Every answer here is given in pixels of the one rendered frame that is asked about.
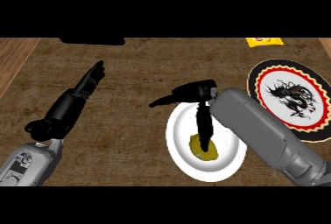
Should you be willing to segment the yellow packet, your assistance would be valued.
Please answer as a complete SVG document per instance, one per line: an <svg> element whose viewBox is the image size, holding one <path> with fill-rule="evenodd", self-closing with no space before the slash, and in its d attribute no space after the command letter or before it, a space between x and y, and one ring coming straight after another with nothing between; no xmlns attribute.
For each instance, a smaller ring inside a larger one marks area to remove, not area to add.
<svg viewBox="0 0 331 224"><path fill-rule="evenodd" d="M249 47L282 46L285 44L280 38L246 38L245 41Z"/></svg>

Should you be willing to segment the yellow lemon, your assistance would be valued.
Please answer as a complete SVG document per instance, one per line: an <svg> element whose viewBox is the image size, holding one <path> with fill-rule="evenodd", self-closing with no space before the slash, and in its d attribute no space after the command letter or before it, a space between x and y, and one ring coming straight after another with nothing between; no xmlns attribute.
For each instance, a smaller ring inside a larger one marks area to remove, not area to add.
<svg viewBox="0 0 331 224"><path fill-rule="evenodd" d="M190 153L201 161L213 161L218 157L217 149L214 143L208 143L208 150L204 151L201 147L199 135L190 136L189 141Z"/></svg>

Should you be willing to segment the plain white plate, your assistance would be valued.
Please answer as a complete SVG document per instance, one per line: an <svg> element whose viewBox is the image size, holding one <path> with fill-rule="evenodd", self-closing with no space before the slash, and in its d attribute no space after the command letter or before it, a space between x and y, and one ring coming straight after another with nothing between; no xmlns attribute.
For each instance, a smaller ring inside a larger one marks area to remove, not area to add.
<svg viewBox="0 0 331 224"><path fill-rule="evenodd" d="M199 160L190 151L190 136L198 134L196 103L180 103L170 113L165 129L165 141L170 157L180 170L199 181L217 182L227 179L239 170L246 145L223 127L215 119L211 119L213 136L218 157L211 161Z"/></svg>

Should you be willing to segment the dragon print plate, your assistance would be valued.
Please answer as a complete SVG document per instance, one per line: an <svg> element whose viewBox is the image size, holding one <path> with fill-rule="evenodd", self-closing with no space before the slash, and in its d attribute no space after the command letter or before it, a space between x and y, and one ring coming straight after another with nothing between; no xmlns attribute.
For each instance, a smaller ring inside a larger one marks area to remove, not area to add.
<svg viewBox="0 0 331 224"><path fill-rule="evenodd" d="M248 73L246 93L303 142L331 140L331 85L307 66L261 61Z"/></svg>

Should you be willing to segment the black appliance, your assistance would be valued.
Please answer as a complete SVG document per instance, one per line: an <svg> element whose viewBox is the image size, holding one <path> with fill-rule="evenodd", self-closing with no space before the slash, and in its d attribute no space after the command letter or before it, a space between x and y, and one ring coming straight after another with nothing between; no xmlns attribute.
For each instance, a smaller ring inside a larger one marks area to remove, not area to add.
<svg viewBox="0 0 331 224"><path fill-rule="evenodd" d="M82 45L122 46L125 44L124 38L60 38L60 41L66 44Z"/></svg>

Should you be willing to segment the brown woven placemat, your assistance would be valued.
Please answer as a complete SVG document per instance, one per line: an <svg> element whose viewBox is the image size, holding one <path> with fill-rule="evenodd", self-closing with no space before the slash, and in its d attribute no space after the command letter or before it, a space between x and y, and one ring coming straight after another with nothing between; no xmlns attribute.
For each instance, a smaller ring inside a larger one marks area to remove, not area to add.
<svg viewBox="0 0 331 224"><path fill-rule="evenodd" d="M56 38L0 39L0 164L97 61L106 76L65 139L48 186L195 186L171 161L165 125L173 108L152 107L181 84L213 79L244 88L267 59L304 64L331 82L331 58L314 38L249 47L241 38L130 38L122 46L68 45Z"/></svg>

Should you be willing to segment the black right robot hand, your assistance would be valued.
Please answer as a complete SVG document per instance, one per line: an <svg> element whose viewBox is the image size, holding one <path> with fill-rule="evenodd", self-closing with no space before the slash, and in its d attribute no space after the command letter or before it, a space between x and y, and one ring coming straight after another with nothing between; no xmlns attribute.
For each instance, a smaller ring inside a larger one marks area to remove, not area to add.
<svg viewBox="0 0 331 224"><path fill-rule="evenodd" d="M198 103L196 109L196 125L199 134L201 150L208 151L210 140L213 137L213 117L210 107L205 102L217 97L217 85L214 80L201 80L190 82L171 90L171 94L155 100L149 107L170 105L177 102Z"/></svg>

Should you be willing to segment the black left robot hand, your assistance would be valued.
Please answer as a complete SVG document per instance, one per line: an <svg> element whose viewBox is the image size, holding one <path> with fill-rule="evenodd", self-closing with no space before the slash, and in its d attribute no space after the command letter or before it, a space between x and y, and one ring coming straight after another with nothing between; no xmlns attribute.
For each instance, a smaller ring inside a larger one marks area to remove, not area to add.
<svg viewBox="0 0 331 224"><path fill-rule="evenodd" d="M77 123L85 102L103 77L105 67L100 60L87 70L77 86L69 88L56 99L44 118L34 120L25 126L25 131L31 134L34 140L44 142L51 138L65 138Z"/></svg>

